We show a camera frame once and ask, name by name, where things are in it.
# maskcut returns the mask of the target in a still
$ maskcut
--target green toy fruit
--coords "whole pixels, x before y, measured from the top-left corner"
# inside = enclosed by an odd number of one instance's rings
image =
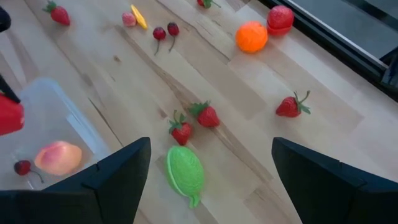
[[[205,181],[199,158],[187,147],[173,146],[167,153],[166,170],[171,187],[178,194],[190,198],[190,208],[198,206]]]

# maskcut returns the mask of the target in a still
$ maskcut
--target wooden surface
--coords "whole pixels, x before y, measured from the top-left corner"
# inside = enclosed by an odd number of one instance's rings
[[[0,34],[0,72],[16,91],[37,77],[59,82],[116,151],[141,136],[152,141],[152,162],[135,224],[300,223],[271,158],[282,136],[352,166],[398,181],[398,107],[329,53],[292,30],[269,39],[254,55],[240,52],[234,33],[245,21],[265,23],[256,0],[58,0],[70,27],[51,21],[45,0],[0,0],[12,27]],[[134,3],[148,30],[124,28]],[[154,27],[180,27],[154,56]],[[312,94],[312,114],[274,114],[294,90]],[[173,110],[211,100],[221,126],[194,123],[188,142],[206,175],[198,208],[168,186],[164,156]]]

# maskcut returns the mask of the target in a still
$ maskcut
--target plastic container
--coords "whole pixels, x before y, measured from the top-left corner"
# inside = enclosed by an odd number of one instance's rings
[[[42,190],[110,155],[103,139],[57,82],[38,78],[19,97],[25,109],[25,126],[20,131],[0,136],[0,190]],[[71,174],[55,176],[34,165],[39,151],[58,140],[74,144],[83,151],[79,167]],[[43,177],[44,183],[33,172],[25,176],[16,174],[14,163],[20,160],[29,160],[31,169]]]

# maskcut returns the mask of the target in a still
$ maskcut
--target orange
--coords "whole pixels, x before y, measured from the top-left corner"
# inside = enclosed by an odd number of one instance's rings
[[[236,45],[246,53],[261,50],[267,43],[268,33],[260,22],[251,21],[243,24],[236,31]]]

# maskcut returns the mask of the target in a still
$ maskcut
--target black metal frame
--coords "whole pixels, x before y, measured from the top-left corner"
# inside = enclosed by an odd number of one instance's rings
[[[312,16],[303,12],[289,0],[260,0],[269,8],[278,5],[285,5],[294,12],[294,27],[311,38],[318,45],[323,47],[338,60],[349,66],[350,69],[361,75],[375,87],[398,101],[398,89],[394,86],[382,82],[386,67],[377,60],[366,55],[356,47],[352,46],[345,39],[337,35],[332,30],[326,28]]]

